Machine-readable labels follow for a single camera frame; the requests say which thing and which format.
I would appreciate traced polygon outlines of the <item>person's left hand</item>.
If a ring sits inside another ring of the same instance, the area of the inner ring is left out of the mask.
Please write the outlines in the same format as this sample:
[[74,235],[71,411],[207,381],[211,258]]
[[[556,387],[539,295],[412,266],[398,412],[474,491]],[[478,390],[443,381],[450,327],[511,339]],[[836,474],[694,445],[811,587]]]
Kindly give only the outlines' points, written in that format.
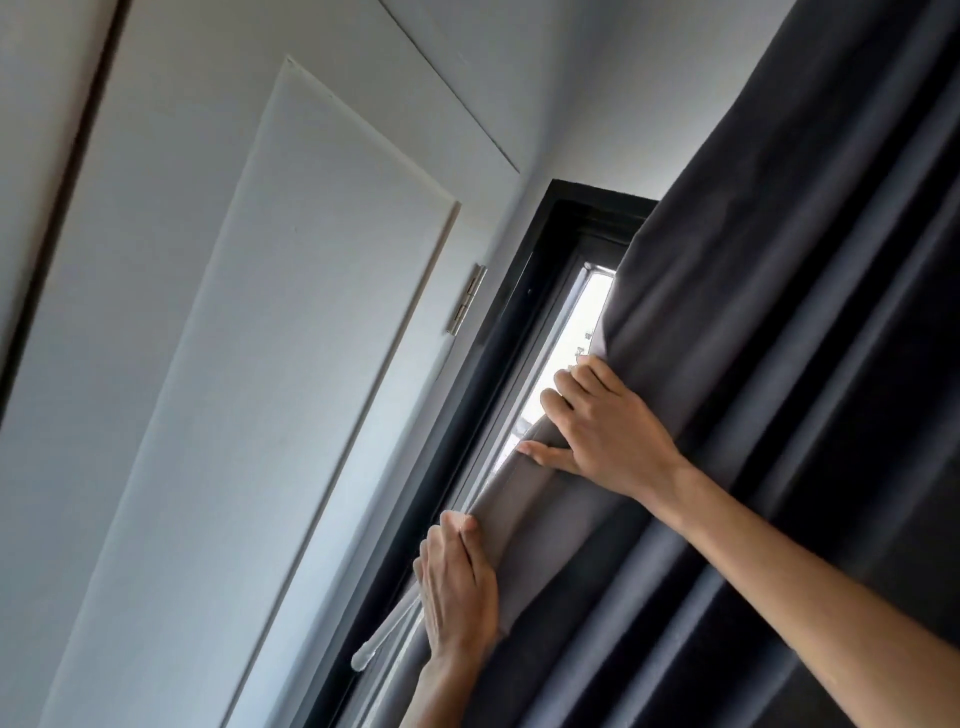
[[416,579],[431,657],[454,653],[484,664],[498,637],[498,582],[482,542],[478,579]]

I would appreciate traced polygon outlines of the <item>person's right hand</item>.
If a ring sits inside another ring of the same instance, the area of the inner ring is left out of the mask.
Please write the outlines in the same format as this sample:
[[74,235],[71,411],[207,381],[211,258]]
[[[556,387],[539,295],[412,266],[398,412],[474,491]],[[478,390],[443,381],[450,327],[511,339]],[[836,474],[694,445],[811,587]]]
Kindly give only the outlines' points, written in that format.
[[592,368],[605,385],[602,413],[595,420],[569,417],[566,403],[554,386],[544,389],[540,403],[564,446],[580,467],[575,474],[607,491],[629,497],[659,513],[675,496],[680,476],[690,469],[676,444],[647,407],[603,359],[580,355],[566,369]]

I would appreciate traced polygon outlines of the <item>dark grey curtain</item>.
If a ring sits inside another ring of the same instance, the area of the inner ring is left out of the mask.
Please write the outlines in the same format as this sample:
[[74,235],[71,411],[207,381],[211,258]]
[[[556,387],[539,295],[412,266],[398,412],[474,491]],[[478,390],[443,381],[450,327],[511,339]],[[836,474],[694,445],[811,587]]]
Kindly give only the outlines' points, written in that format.
[[[960,0],[798,0],[594,340],[695,466],[960,641]],[[853,728],[641,506],[510,455],[462,728]]]

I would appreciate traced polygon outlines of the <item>person's left forearm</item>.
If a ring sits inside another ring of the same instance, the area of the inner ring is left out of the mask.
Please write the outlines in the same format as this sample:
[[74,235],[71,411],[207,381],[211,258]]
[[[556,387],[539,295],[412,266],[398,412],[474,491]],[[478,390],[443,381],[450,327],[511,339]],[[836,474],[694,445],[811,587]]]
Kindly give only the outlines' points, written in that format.
[[461,728],[480,669],[480,661],[461,654],[431,657],[399,728]]

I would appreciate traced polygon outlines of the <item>person's right forearm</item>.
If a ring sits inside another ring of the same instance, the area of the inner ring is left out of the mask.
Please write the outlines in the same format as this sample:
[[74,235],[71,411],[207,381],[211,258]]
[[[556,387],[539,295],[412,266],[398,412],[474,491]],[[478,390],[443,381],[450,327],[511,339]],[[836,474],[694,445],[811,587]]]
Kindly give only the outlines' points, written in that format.
[[960,728],[960,650],[681,460],[638,500],[794,651],[856,728]]

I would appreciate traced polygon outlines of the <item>window glass pane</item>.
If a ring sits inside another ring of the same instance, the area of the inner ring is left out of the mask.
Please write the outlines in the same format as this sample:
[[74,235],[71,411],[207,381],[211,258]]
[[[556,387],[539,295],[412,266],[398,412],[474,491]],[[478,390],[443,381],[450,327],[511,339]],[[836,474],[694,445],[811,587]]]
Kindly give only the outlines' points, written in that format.
[[613,285],[611,268],[585,263],[560,301],[556,317],[546,328],[546,338],[534,351],[533,366],[520,391],[519,405],[504,443],[510,454],[544,415],[541,394],[554,382],[558,370],[575,364],[589,352],[602,310]]

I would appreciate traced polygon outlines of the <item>clear plastic curtain wand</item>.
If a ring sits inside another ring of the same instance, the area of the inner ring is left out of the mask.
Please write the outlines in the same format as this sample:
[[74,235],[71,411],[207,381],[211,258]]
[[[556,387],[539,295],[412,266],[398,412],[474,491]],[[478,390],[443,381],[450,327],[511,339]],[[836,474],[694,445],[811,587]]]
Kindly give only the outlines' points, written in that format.
[[359,674],[366,670],[378,650],[402,623],[410,610],[418,604],[419,599],[420,587],[418,583],[414,583],[392,607],[390,613],[383,619],[372,635],[353,653],[350,658],[350,667],[354,673]]

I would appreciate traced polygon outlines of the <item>metal door hinge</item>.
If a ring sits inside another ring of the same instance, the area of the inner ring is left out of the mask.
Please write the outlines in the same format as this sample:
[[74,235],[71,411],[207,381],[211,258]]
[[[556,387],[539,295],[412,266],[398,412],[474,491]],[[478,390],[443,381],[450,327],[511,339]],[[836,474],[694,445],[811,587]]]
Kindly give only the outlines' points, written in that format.
[[469,279],[462,289],[453,314],[445,328],[445,332],[450,336],[456,337],[462,328],[475,297],[484,282],[487,271],[488,268],[485,265],[479,263],[473,265]]

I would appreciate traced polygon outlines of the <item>white door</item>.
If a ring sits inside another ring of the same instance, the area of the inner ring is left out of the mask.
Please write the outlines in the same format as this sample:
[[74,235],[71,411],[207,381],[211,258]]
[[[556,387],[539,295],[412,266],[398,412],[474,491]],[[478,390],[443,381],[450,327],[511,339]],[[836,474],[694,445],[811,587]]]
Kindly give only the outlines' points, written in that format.
[[219,728],[455,201],[285,61],[39,728]]

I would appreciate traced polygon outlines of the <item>black window frame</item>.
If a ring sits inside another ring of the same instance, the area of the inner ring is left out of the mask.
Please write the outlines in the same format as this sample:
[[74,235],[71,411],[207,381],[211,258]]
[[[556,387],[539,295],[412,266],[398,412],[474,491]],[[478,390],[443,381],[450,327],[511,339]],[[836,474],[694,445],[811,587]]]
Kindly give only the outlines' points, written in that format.
[[562,294],[569,293],[587,252],[618,264],[656,200],[553,179],[522,237],[484,317],[451,367],[436,414],[426,414],[423,443],[413,445],[397,500],[359,564],[358,583],[291,718],[277,728],[332,728],[359,679],[350,659],[399,600],[412,577],[415,548],[473,467],[523,360]]

